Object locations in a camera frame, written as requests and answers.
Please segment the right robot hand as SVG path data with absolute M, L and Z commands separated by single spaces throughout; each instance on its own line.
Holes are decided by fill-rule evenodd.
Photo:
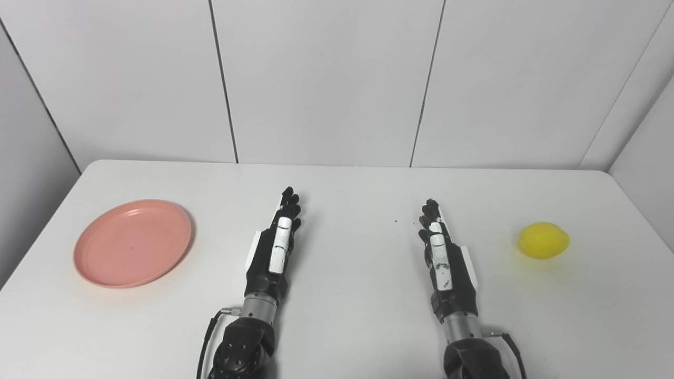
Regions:
M 440 204 L 428 199 L 422 206 L 419 237 L 424 243 L 424 261 L 433 293 L 431 307 L 442 324 L 455 314 L 478 316 L 477 291 L 461 247 L 453 242 L 440 213 Z

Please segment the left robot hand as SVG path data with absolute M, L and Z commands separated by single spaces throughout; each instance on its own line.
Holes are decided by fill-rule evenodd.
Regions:
M 244 295 L 263 295 L 276 305 L 286 297 L 289 286 L 286 270 L 293 253 L 295 232 L 302 223 L 299 202 L 300 197 L 293 187 L 282 192 L 272 223 L 260 234 L 246 271 Z

